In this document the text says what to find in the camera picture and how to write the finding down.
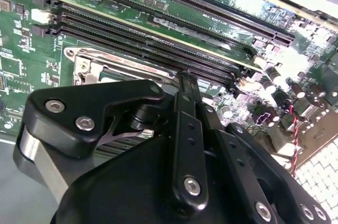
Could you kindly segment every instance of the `motherboard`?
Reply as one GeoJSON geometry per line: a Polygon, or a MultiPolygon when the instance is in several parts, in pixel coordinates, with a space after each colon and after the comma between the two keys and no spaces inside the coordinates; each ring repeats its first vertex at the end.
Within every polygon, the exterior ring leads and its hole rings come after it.
{"type": "Polygon", "coordinates": [[[287,135],[293,110],[305,133],[330,108],[322,66],[337,31],[284,0],[0,0],[0,132],[18,134],[37,89],[135,79],[166,89],[187,70],[224,125],[287,135]]]}

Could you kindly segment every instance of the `capacitor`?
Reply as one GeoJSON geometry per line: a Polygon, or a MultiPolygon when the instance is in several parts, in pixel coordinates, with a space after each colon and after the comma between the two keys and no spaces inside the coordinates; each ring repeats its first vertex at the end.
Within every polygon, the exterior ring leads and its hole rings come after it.
{"type": "Polygon", "coordinates": [[[295,93],[297,98],[303,98],[305,96],[305,92],[298,83],[291,84],[290,88],[295,93]]]}
{"type": "Polygon", "coordinates": [[[265,120],[265,124],[268,127],[273,127],[275,125],[275,122],[271,119],[271,117],[267,117],[267,119],[265,120]]]}
{"type": "Polygon", "coordinates": [[[13,123],[8,121],[8,122],[5,123],[4,127],[5,127],[6,129],[12,129],[13,123]]]}
{"type": "Polygon", "coordinates": [[[324,91],[324,89],[316,83],[311,84],[309,86],[309,89],[311,90],[313,94],[315,94],[318,97],[323,97],[326,95],[326,92],[324,91]]]}
{"type": "Polygon", "coordinates": [[[284,112],[289,112],[290,105],[291,105],[291,98],[290,96],[283,92],[283,91],[277,91],[273,98],[277,104],[277,106],[284,110],[284,112]]]}
{"type": "Polygon", "coordinates": [[[275,111],[273,107],[268,107],[267,110],[270,113],[270,118],[272,121],[277,122],[280,120],[279,114],[275,111]]]}
{"type": "Polygon", "coordinates": [[[281,85],[283,83],[283,78],[280,73],[276,70],[276,68],[271,67],[267,70],[267,73],[271,79],[271,81],[276,85],[281,85]]]}
{"type": "Polygon", "coordinates": [[[227,125],[226,120],[224,119],[224,117],[222,115],[218,115],[218,118],[220,119],[220,122],[223,126],[227,125]]]}
{"type": "Polygon", "coordinates": [[[232,117],[232,111],[228,105],[224,105],[221,107],[221,113],[224,118],[231,118],[232,117]]]}
{"type": "Polygon", "coordinates": [[[261,80],[261,84],[262,84],[263,88],[265,89],[265,91],[267,91],[271,95],[276,91],[275,85],[268,78],[263,78],[261,80]]]}

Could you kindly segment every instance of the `silver screw head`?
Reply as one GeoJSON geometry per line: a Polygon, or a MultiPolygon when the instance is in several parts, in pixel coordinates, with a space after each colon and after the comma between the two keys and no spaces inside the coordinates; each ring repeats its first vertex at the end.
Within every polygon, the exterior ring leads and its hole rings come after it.
{"type": "Polygon", "coordinates": [[[48,111],[53,113],[64,111],[64,104],[59,100],[49,100],[46,102],[45,107],[48,111]]]}
{"type": "Polygon", "coordinates": [[[210,113],[213,113],[213,108],[211,108],[210,106],[207,106],[206,110],[209,111],[210,113]]]}
{"type": "Polygon", "coordinates": [[[186,101],[190,101],[190,98],[188,96],[183,95],[183,99],[186,101]]]}
{"type": "Polygon", "coordinates": [[[303,204],[301,204],[301,208],[302,208],[302,211],[303,211],[304,215],[305,215],[309,220],[314,220],[313,214],[312,214],[312,212],[310,211],[309,208],[307,208],[307,207],[304,206],[303,204]]]}
{"type": "Polygon", "coordinates": [[[257,213],[266,221],[271,221],[271,213],[269,209],[261,202],[256,202],[255,204],[257,213]]]}
{"type": "Polygon", "coordinates": [[[315,207],[315,210],[319,218],[321,218],[322,220],[326,220],[326,215],[319,207],[315,207]]]}
{"type": "Polygon", "coordinates": [[[235,126],[236,131],[238,131],[239,133],[243,133],[243,129],[240,126],[235,126]]]}
{"type": "Polygon", "coordinates": [[[201,186],[194,178],[184,179],[184,187],[190,195],[198,196],[201,193],[201,186]]]}
{"type": "Polygon", "coordinates": [[[75,125],[80,130],[85,130],[87,132],[93,130],[95,127],[93,119],[86,116],[78,117],[75,121],[75,125]]]}
{"type": "Polygon", "coordinates": [[[159,89],[158,89],[157,86],[152,86],[152,87],[150,87],[150,89],[157,94],[159,93],[159,89]]]}

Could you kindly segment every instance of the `black ram slot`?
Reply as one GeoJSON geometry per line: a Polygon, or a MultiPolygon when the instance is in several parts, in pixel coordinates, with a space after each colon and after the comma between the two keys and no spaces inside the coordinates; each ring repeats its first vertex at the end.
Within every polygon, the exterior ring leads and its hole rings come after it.
{"type": "Polygon", "coordinates": [[[227,37],[218,35],[214,32],[210,32],[206,28],[203,28],[201,26],[198,26],[196,24],[193,24],[193,23],[190,23],[190,22],[187,22],[187,21],[183,21],[183,20],[181,20],[177,17],[166,14],[166,13],[160,11],[160,10],[156,10],[156,9],[147,7],[143,4],[140,4],[138,2],[134,2],[132,0],[112,0],[112,1],[117,2],[121,5],[125,5],[127,7],[134,8],[136,10],[139,10],[140,12],[144,12],[144,13],[152,15],[154,17],[158,17],[158,18],[164,19],[166,21],[172,22],[174,24],[177,24],[180,27],[185,27],[185,28],[190,29],[192,31],[196,31],[196,32],[201,33],[203,35],[209,36],[212,39],[216,39],[220,42],[226,43],[227,45],[229,45],[230,47],[232,47],[234,49],[242,49],[252,57],[257,54],[257,51],[253,47],[251,47],[250,45],[243,44],[243,43],[241,43],[241,42],[239,42],[235,39],[231,39],[231,38],[227,38],[227,37]]]}
{"type": "Polygon", "coordinates": [[[255,36],[260,36],[278,45],[289,47],[295,36],[249,14],[216,0],[172,0],[182,6],[213,17],[221,22],[239,27],[255,36]]]}
{"type": "Polygon", "coordinates": [[[189,70],[197,77],[205,79],[211,83],[220,84],[227,88],[233,86],[233,81],[229,79],[228,75],[217,75],[213,72],[212,68],[207,69],[203,66],[200,66],[198,62],[192,62],[182,58],[177,60],[165,54],[154,54],[141,48],[119,43],[115,40],[110,40],[109,38],[105,38],[99,34],[92,33],[87,30],[77,29],[74,26],[66,26],[62,23],[59,24],[59,26],[55,26],[54,28],[50,29],[49,34],[54,37],[57,37],[60,34],[73,36],[79,40],[87,42],[89,41],[104,49],[117,50],[124,53],[125,55],[140,58],[143,61],[150,63],[159,64],[171,70],[189,70]]]}
{"type": "Polygon", "coordinates": [[[86,16],[80,16],[76,15],[75,13],[71,12],[63,12],[61,16],[61,22],[65,22],[66,24],[70,24],[72,26],[77,26],[79,28],[91,28],[92,30],[97,31],[100,34],[108,34],[109,37],[113,38],[115,40],[120,40],[121,42],[128,42],[131,45],[139,45],[143,47],[147,47],[148,49],[152,49],[154,52],[157,53],[165,53],[167,55],[171,55],[174,58],[186,58],[190,61],[198,61],[200,65],[213,68],[213,70],[216,70],[219,74],[227,74],[227,75],[235,75],[235,78],[241,78],[241,72],[237,68],[229,68],[225,66],[224,64],[217,64],[214,61],[210,61],[208,59],[200,58],[196,55],[196,53],[192,53],[188,50],[182,51],[181,49],[176,48],[176,46],[173,45],[167,45],[160,42],[156,42],[151,38],[148,38],[146,36],[140,36],[136,34],[130,34],[130,32],[118,29],[109,26],[108,24],[103,24],[102,22],[96,21],[92,18],[88,18],[86,16]]]}

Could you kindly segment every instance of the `white mesh surface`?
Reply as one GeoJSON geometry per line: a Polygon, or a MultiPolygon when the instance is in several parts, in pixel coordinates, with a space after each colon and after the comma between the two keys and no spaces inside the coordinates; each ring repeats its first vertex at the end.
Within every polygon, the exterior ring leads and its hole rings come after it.
{"type": "Polygon", "coordinates": [[[338,224],[338,139],[298,169],[296,179],[338,224]]]}

